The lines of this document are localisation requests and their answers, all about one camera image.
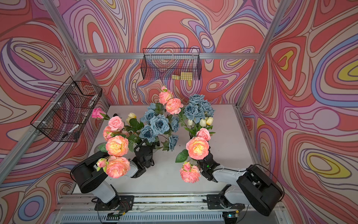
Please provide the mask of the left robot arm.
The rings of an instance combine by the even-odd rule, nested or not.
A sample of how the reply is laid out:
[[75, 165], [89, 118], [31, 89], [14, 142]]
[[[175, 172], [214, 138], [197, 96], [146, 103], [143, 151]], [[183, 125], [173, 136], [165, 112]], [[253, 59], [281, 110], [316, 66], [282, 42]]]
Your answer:
[[75, 165], [70, 172], [71, 178], [77, 183], [81, 193], [93, 194], [96, 200], [96, 211], [128, 212], [133, 207], [133, 196], [120, 196], [115, 188], [108, 184], [107, 177], [120, 178], [128, 176], [138, 178], [146, 169], [154, 165], [153, 150], [159, 146], [159, 141], [149, 143], [141, 141], [134, 147], [135, 157], [132, 160], [109, 153], [97, 152], [86, 160]]

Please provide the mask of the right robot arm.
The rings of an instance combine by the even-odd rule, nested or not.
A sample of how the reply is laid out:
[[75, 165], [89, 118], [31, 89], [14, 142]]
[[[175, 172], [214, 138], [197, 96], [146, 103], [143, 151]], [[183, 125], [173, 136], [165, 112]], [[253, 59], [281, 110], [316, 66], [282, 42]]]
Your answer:
[[285, 195], [283, 187], [267, 176], [260, 164], [246, 169], [226, 168], [213, 160], [212, 155], [197, 161], [201, 174], [209, 181], [226, 183], [218, 193], [207, 195], [204, 202], [210, 210], [236, 209], [252, 206], [258, 213], [268, 217]]

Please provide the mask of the pink rose stem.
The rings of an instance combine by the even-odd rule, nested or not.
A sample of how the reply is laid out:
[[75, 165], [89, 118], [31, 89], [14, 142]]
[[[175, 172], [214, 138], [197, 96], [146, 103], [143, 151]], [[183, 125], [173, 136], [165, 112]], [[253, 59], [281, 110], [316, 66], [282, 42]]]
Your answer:
[[94, 108], [91, 114], [92, 118], [101, 119], [101, 120], [109, 120], [110, 117], [100, 108]]
[[119, 116], [113, 116], [108, 121], [108, 126], [103, 132], [106, 139], [104, 147], [108, 154], [96, 162], [97, 171], [103, 170], [108, 177], [120, 178], [130, 171], [130, 161], [124, 156], [129, 151], [129, 140], [124, 131], [125, 124]]

